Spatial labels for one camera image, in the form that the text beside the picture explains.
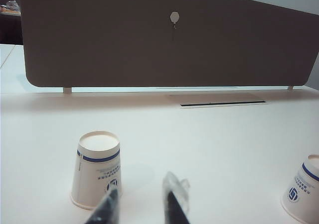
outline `blue stripe on cup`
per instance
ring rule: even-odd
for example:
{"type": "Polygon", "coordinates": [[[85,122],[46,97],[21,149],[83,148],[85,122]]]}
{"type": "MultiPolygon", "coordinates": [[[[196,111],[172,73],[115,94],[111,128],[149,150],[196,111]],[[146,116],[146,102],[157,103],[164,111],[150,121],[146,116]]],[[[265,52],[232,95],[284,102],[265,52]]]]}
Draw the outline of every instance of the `blue stripe on cup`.
{"type": "Polygon", "coordinates": [[[120,150],[117,151],[112,156],[107,157],[107,158],[89,158],[89,157],[83,155],[83,159],[86,160],[86,161],[92,162],[92,163],[102,163],[102,162],[107,162],[107,161],[110,161],[110,160],[116,158],[119,154],[120,154],[120,150]]]}
{"type": "Polygon", "coordinates": [[[313,179],[315,179],[316,181],[319,182],[319,177],[317,177],[316,175],[314,175],[312,172],[310,172],[306,166],[305,163],[303,163],[303,170],[305,171],[305,173],[307,173],[310,177],[312,177],[313,179]]]}

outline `white hexagonal hook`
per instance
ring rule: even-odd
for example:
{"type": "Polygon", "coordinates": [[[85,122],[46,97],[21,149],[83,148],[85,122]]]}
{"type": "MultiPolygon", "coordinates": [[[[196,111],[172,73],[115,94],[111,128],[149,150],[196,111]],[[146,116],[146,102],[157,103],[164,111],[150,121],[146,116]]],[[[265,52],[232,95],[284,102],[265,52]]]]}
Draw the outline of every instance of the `white hexagonal hook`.
{"type": "Polygon", "coordinates": [[[177,21],[179,20],[179,14],[177,11],[173,11],[170,15],[170,20],[172,21],[172,23],[176,24],[177,21]]]}

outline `desk surface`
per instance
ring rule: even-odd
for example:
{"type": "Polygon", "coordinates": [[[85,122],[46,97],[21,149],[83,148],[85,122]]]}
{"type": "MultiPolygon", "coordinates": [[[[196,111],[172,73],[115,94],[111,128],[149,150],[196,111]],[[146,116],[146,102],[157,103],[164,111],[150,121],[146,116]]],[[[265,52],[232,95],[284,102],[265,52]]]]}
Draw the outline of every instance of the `desk surface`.
{"type": "Polygon", "coordinates": [[[167,171],[190,182],[192,224],[297,224],[280,197],[319,153],[319,92],[224,92],[267,104],[182,109],[169,93],[2,93],[1,222],[84,223],[91,212],[69,198],[77,142],[108,130],[121,142],[123,224],[163,223],[167,171]]]}

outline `paper cup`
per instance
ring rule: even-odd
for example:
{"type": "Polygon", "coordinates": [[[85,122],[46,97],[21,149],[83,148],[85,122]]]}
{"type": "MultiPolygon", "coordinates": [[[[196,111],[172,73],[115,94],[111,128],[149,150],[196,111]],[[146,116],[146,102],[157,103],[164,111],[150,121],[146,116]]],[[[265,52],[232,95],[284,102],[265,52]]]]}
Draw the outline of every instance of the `paper cup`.
{"type": "Polygon", "coordinates": [[[75,162],[72,202],[95,208],[111,185],[121,194],[120,143],[109,132],[95,131],[80,138],[75,162]]]}
{"type": "Polygon", "coordinates": [[[286,212],[305,224],[319,224],[319,155],[310,155],[284,193],[286,212]]]}

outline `cup bottom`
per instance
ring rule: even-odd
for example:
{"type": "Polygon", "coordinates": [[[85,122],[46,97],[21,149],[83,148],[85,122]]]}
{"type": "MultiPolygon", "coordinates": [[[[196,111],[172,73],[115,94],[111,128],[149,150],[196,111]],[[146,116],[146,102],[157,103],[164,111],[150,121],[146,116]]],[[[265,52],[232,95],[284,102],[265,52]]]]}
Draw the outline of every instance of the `cup bottom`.
{"type": "Polygon", "coordinates": [[[280,198],[280,203],[281,203],[281,206],[284,208],[284,210],[295,220],[299,221],[300,223],[303,223],[303,224],[309,224],[303,220],[301,220],[300,218],[296,217],[294,214],[292,214],[284,205],[284,202],[283,202],[283,197],[280,198]]]}
{"type": "Polygon", "coordinates": [[[90,206],[86,206],[86,205],[82,205],[80,203],[77,203],[73,197],[72,197],[72,194],[70,193],[70,198],[71,198],[71,201],[73,202],[74,205],[80,207],[80,208],[83,208],[83,209],[86,209],[86,210],[93,210],[95,209],[95,207],[90,207],[90,206]]]}

